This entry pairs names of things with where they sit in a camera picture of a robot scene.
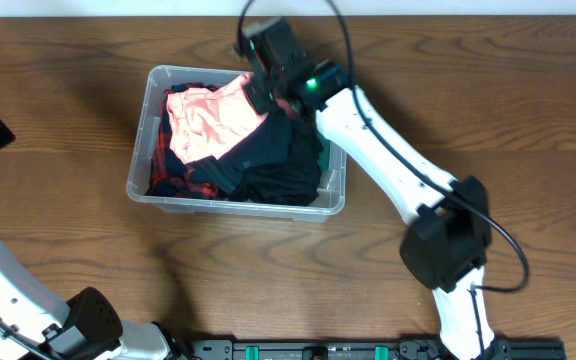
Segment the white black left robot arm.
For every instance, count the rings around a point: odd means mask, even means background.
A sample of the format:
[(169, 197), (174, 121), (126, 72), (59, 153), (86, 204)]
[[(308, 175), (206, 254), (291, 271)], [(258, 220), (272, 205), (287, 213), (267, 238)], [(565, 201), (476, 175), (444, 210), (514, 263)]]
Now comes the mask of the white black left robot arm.
[(65, 300), (0, 240), (0, 359), (189, 359), (191, 349), (157, 322), (119, 318), (87, 287)]

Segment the navy garment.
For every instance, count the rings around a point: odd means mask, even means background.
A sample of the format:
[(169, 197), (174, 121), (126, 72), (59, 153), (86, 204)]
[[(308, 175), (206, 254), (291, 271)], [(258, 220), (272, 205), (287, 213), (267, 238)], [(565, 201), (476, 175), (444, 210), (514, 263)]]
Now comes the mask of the navy garment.
[(286, 115), (269, 115), (250, 135), (219, 159), (208, 156), (187, 164), (190, 179), (197, 183), (211, 183), (225, 193), (231, 193), (249, 171), (288, 160), (293, 125), (294, 121)]

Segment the pink garment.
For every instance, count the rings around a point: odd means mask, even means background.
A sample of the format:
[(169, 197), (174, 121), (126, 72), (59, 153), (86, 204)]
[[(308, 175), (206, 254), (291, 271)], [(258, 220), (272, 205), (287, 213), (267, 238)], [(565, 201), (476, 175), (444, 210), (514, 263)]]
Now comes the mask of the pink garment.
[(166, 110), (172, 129), (170, 149), (183, 163), (208, 156), (219, 159), (269, 115), (286, 115), (281, 111), (262, 115), (255, 112), (243, 90), (251, 76), (241, 74), (215, 90), (190, 86), (167, 95)]

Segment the clear plastic storage bin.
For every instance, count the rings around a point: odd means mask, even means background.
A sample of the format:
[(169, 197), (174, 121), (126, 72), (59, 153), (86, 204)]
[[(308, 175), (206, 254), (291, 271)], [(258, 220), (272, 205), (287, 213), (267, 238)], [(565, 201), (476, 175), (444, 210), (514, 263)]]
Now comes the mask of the clear plastic storage bin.
[(201, 82), (223, 86), (240, 73), (236, 70), (158, 65), (148, 75), (130, 170), (127, 195), (135, 202), (153, 205), (166, 213), (217, 213), (287, 218), (322, 223), (338, 214), (346, 200), (347, 154), (338, 145), (329, 147), (329, 166), (323, 172), (318, 197), (307, 207), (269, 205), (173, 197), (148, 196), (151, 159), (164, 108), (165, 91), (174, 85)]

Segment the red navy plaid shirt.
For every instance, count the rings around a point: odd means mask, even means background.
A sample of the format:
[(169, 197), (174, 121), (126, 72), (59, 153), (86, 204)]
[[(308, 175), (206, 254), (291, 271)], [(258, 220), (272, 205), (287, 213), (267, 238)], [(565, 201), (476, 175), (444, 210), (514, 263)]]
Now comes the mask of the red navy plaid shirt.
[(151, 159), (147, 196), (223, 200), (225, 192), (201, 171), (186, 166), (170, 149), (172, 129), (166, 103), (162, 105), (161, 121)]

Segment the black garment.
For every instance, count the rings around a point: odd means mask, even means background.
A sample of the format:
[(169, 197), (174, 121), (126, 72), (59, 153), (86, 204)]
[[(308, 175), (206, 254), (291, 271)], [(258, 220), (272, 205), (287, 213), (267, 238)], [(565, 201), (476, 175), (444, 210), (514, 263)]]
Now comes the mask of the black garment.
[(228, 199), (271, 205), (308, 206), (318, 197), (324, 150), (314, 128), (283, 116), (267, 119), (264, 134), (255, 142), (259, 165), (243, 171), (243, 178)]

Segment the dark green garment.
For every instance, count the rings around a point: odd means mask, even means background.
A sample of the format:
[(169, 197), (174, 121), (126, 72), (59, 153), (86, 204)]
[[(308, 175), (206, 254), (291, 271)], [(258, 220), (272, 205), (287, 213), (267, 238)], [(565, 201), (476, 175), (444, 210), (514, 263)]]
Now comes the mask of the dark green garment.
[(331, 142), (328, 139), (326, 139), (321, 133), (317, 134), (317, 138), (321, 144), (321, 151), (319, 152), (319, 158), (318, 158), (318, 166), (322, 172), (325, 172), (329, 169)]

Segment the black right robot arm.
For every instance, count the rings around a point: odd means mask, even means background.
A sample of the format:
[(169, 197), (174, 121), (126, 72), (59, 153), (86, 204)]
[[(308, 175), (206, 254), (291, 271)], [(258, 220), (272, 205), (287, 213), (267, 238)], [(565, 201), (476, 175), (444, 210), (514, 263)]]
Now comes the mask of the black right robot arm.
[(253, 78), (244, 88), (257, 113), (289, 107), (312, 116), (387, 195), (407, 226), (400, 256), (433, 293), (440, 339), (457, 359), (488, 359), (494, 333), (483, 299), (491, 243), (487, 194), (474, 177), (458, 181), (392, 129), (355, 84), (350, 68), (316, 63), (284, 18), (237, 30), (237, 53)]

